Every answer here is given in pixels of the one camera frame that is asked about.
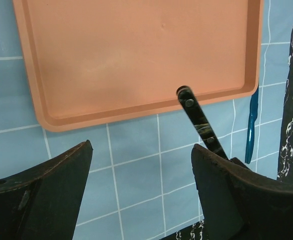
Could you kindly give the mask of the silver metal fork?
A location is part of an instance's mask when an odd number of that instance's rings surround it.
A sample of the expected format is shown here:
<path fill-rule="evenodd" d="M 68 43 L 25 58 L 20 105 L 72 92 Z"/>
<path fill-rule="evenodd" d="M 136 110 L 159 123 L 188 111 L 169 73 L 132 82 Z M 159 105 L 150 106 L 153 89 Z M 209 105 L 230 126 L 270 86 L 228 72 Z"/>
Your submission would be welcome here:
<path fill-rule="evenodd" d="M 220 144 L 211 124 L 206 118 L 200 104 L 189 86 L 183 85 L 176 91 L 179 103 L 192 122 L 208 150 L 228 160 L 228 157 Z"/>

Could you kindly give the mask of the blue patterned knife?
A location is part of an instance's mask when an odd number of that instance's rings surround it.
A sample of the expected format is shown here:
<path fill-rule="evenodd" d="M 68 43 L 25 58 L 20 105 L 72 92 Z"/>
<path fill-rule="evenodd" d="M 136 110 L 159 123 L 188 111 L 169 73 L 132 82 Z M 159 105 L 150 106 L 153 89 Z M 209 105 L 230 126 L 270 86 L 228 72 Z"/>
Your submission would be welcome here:
<path fill-rule="evenodd" d="M 254 149 L 254 139 L 255 139 L 255 121 L 258 116 L 258 94 L 259 88 L 256 89 L 254 94 L 251 96 L 249 105 L 249 117 L 248 117 L 248 127 L 247 127 L 247 138 L 246 138 L 246 148 L 245 148 L 245 163 L 250 164 L 253 149 Z"/>

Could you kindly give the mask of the orange plastic tray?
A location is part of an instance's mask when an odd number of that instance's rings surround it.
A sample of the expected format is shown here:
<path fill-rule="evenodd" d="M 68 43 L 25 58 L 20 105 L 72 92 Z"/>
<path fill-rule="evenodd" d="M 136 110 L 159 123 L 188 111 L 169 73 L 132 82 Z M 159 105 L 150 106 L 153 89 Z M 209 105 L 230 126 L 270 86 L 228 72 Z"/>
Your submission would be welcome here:
<path fill-rule="evenodd" d="M 261 0 L 15 0 L 39 124 L 64 132 L 256 90 Z"/>

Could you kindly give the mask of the blue checked tablecloth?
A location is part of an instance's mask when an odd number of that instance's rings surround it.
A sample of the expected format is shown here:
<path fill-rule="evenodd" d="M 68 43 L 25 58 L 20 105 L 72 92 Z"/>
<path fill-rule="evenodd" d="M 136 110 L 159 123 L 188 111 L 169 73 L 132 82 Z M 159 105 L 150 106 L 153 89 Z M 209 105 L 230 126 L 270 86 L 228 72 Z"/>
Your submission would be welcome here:
<path fill-rule="evenodd" d="M 252 171 L 276 179 L 293 0 L 265 0 Z M 245 156 L 250 97 L 204 106 L 228 157 Z M 52 133 L 34 115 L 11 0 L 0 0 L 0 179 L 90 140 L 74 240 L 159 240 L 203 219 L 183 111 Z"/>

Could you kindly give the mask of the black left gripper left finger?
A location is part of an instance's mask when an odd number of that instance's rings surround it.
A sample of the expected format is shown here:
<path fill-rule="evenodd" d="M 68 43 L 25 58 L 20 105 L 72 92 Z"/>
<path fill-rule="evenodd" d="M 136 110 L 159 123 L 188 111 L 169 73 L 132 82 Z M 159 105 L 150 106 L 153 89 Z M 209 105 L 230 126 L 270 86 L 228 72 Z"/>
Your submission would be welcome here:
<path fill-rule="evenodd" d="M 92 156 L 87 140 L 0 179 L 0 240 L 71 240 Z"/>

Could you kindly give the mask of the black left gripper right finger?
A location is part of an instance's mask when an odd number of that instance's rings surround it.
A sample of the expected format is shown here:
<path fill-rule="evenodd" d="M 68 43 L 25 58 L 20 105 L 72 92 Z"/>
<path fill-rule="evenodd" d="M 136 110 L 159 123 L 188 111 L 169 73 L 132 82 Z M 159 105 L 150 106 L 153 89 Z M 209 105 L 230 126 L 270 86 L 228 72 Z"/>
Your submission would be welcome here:
<path fill-rule="evenodd" d="M 195 144 L 192 170 L 211 240 L 293 240 L 293 184 Z"/>

